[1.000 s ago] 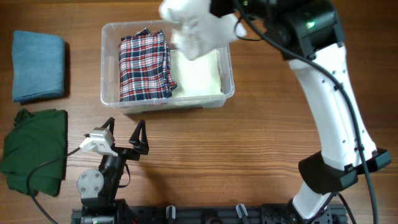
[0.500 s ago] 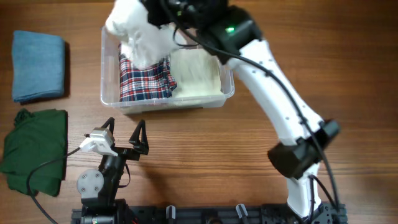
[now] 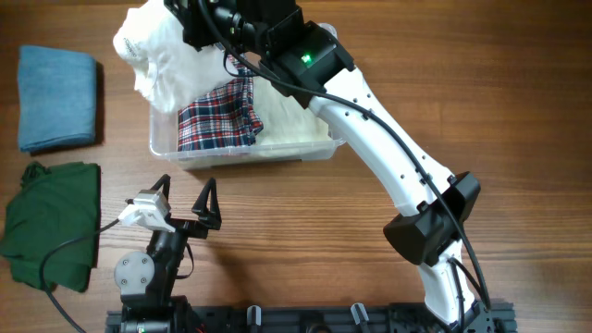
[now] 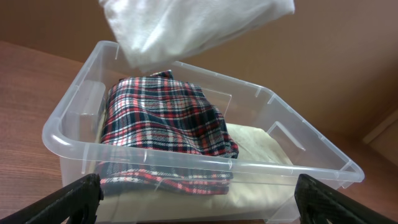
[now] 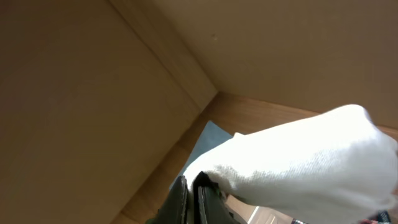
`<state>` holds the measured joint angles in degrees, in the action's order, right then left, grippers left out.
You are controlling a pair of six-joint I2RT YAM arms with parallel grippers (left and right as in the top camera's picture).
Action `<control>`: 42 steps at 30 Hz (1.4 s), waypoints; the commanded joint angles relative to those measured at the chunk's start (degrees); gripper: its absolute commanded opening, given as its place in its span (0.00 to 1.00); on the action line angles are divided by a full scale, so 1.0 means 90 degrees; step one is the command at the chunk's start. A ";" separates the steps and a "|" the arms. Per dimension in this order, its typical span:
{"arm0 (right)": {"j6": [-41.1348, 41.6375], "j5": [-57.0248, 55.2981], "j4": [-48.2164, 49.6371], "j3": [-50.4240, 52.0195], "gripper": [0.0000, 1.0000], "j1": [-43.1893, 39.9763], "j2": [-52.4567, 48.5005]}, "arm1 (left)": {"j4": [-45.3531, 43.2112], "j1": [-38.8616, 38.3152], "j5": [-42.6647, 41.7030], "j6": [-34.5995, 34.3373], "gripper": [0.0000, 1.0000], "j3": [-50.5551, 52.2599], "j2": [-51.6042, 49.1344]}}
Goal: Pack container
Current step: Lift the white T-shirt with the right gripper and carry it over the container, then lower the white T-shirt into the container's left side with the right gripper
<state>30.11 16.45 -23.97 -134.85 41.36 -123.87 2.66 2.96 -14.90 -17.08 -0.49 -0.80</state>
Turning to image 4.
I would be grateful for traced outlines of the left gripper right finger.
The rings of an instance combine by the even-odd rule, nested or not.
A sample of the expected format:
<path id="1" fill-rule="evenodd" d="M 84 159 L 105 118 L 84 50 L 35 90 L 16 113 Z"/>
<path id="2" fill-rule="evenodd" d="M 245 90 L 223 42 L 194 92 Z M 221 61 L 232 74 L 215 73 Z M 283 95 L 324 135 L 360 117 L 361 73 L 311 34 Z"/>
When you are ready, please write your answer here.
<path id="1" fill-rule="evenodd" d="M 397 224 L 307 174 L 299 175 L 294 198 L 301 224 Z"/>

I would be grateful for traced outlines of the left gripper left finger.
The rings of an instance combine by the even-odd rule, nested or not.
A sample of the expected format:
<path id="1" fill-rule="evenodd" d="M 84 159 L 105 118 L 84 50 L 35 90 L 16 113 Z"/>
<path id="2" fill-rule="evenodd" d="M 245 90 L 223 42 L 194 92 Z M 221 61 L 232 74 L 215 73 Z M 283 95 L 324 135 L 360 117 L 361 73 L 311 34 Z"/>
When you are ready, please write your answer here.
<path id="1" fill-rule="evenodd" d="M 1 224 L 94 224 L 104 199 L 100 176 L 88 174 L 41 200 L 1 219 Z"/>

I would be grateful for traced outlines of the white t-shirt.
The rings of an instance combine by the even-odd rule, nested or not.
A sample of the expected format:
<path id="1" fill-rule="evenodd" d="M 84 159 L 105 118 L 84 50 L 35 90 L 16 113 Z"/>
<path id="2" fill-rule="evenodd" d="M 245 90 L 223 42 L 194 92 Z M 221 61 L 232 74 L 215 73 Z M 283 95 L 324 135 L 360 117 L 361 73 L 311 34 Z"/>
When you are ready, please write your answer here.
<path id="1" fill-rule="evenodd" d="M 153 70 L 293 14 L 293 0 L 99 0 L 132 68 Z"/>

